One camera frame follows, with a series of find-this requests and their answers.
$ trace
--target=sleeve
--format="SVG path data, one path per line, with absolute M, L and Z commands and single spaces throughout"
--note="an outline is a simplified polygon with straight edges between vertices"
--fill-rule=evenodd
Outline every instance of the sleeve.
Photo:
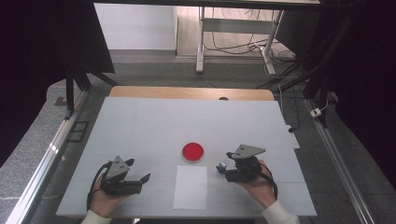
M 283 208 L 279 201 L 274 202 L 267 209 L 262 211 L 262 215 L 268 224 L 299 224 L 296 215 L 289 213 Z
M 111 218 L 100 217 L 96 215 L 93 211 L 88 210 L 87 216 L 81 224 L 108 224 Z

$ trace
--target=white tabletop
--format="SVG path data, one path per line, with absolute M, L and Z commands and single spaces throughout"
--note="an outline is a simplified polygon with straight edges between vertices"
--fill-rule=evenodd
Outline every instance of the white tabletop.
M 182 159 L 189 142 L 205 150 L 196 164 Z M 135 159 L 126 180 L 151 173 L 142 192 L 122 202 L 113 217 L 259 217 L 262 208 L 235 183 L 228 183 L 216 165 L 240 144 L 264 147 L 265 159 L 278 184 L 278 199 L 298 216 L 315 216 L 304 176 L 291 147 L 277 102 L 106 98 L 90 139 L 57 211 L 84 217 L 85 200 L 97 170 L 120 155 Z M 177 167 L 207 171 L 205 209 L 174 209 Z

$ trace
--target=red plate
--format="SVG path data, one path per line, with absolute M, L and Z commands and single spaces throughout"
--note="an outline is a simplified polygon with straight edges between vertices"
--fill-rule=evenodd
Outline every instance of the red plate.
M 189 162 L 198 162 L 204 155 L 204 149 L 198 143 L 188 143 L 183 147 L 183 157 Z

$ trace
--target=person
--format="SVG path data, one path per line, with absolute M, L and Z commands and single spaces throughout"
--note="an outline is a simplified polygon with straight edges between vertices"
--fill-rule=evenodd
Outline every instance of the person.
M 272 176 L 271 172 L 266 168 L 265 162 L 259 160 L 262 166 L 262 173 L 267 176 Z M 108 224 L 111 220 L 110 214 L 116 208 L 117 204 L 127 198 L 124 196 L 110 196 L 100 190 L 102 176 L 98 178 L 93 188 L 93 195 L 91 201 L 91 208 L 85 216 L 82 224 Z M 262 205 L 264 210 L 262 215 L 267 220 L 268 224 L 298 224 L 299 219 L 296 215 L 289 213 L 276 200 L 271 184 L 262 177 L 247 183 L 237 183 L 239 186 L 247 190 L 250 196 Z

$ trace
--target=white paper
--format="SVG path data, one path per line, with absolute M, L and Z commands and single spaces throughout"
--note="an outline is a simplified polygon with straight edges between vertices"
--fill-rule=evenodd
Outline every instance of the white paper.
M 206 210 L 207 174 L 205 166 L 178 166 L 174 209 Z

